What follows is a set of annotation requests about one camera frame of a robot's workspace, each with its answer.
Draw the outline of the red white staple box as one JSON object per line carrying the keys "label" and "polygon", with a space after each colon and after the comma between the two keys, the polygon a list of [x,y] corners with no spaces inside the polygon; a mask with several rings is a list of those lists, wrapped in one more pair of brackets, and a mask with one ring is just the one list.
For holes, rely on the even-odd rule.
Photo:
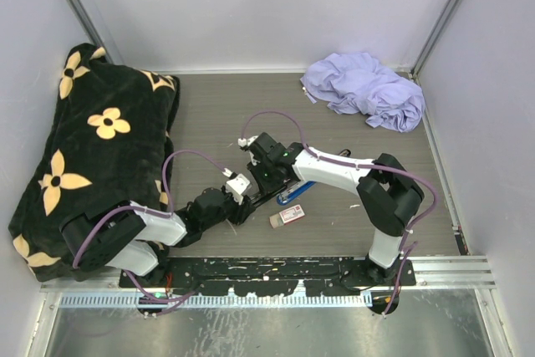
{"label": "red white staple box", "polygon": [[283,227],[305,217],[305,213],[300,205],[288,207],[279,213],[269,217],[270,226],[273,229]]}

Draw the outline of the black stapler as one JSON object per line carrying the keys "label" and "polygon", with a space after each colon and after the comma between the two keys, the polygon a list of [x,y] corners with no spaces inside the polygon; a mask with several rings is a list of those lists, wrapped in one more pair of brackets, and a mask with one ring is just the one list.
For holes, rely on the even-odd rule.
{"label": "black stapler", "polygon": [[[305,155],[308,154],[307,151],[305,151],[304,149],[301,149],[301,153],[304,153]],[[255,207],[259,207],[261,206],[262,204],[272,200],[272,199],[275,199],[276,200],[276,197],[278,194],[280,194],[282,191],[286,190],[287,188],[289,188],[290,186],[292,186],[294,183],[297,183],[297,182],[300,182],[300,181],[305,181],[304,179],[299,179],[298,178],[298,181],[296,182],[293,182],[293,183],[289,183],[287,185],[286,188],[282,189],[281,191],[278,191],[276,193],[273,193],[273,194],[261,194],[259,192],[259,190],[253,195],[251,196],[251,199],[252,199],[252,204],[255,206]]]}

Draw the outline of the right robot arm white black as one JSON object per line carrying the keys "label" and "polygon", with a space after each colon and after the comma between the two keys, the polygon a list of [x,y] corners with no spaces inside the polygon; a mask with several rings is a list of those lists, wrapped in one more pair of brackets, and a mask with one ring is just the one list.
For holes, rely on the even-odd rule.
{"label": "right robot arm white black", "polygon": [[247,169],[257,183],[252,204],[259,207],[298,183],[324,184],[359,197],[374,226],[366,255],[370,281],[387,284],[398,268],[405,229],[425,196],[415,178],[391,155],[359,160],[333,155],[299,142],[285,146],[267,133],[238,140],[248,152]]}

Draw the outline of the blue stapler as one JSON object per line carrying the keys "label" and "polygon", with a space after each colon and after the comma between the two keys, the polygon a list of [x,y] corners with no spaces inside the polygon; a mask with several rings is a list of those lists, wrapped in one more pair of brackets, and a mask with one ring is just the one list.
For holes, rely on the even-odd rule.
{"label": "blue stapler", "polygon": [[277,195],[277,204],[280,206],[287,205],[288,203],[297,199],[300,195],[302,195],[305,191],[310,189],[315,184],[315,181],[300,181],[294,183],[292,186]]}

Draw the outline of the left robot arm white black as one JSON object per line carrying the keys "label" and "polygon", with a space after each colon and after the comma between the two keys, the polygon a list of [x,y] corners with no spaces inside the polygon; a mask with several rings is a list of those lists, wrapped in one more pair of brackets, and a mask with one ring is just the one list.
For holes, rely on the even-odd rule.
{"label": "left robot arm white black", "polygon": [[256,209],[255,201],[247,195],[237,201],[224,187],[207,188],[174,212],[157,211],[134,201],[115,205],[98,201],[87,212],[66,218],[59,231],[74,257],[74,270],[125,269],[147,286],[157,287],[167,277],[157,245],[187,247],[216,224],[243,224]]}

